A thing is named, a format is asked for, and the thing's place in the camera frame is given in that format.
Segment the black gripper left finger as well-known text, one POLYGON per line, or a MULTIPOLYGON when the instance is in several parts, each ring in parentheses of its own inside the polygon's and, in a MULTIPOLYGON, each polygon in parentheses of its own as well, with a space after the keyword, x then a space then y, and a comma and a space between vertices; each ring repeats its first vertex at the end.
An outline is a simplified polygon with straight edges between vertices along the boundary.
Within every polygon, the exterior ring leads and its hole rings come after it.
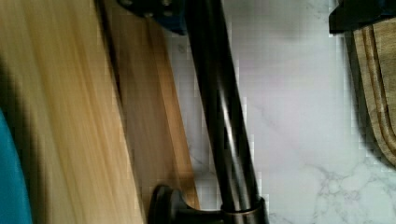
POLYGON ((116 0, 119 5, 140 18, 152 18, 162 28, 178 34, 187 33, 186 0, 116 0))

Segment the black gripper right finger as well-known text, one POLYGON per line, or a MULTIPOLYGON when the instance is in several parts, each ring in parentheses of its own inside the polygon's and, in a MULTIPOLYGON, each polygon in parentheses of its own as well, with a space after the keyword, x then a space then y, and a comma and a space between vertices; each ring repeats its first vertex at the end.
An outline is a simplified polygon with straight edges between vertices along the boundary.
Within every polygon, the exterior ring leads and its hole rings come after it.
POLYGON ((341 0, 329 15, 329 32, 341 34, 396 16, 396 0, 341 0))

